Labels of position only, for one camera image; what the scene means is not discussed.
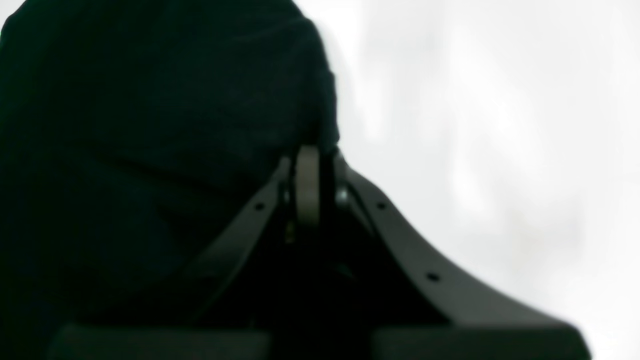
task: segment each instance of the black plastic part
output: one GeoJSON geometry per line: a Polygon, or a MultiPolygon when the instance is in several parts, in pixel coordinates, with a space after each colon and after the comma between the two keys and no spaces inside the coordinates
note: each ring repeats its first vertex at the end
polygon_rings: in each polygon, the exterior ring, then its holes
{"type": "Polygon", "coordinates": [[[339,149],[320,164],[319,237],[284,241],[290,165],[171,282],[70,324],[50,359],[591,359],[577,329],[448,261],[339,149]]]}

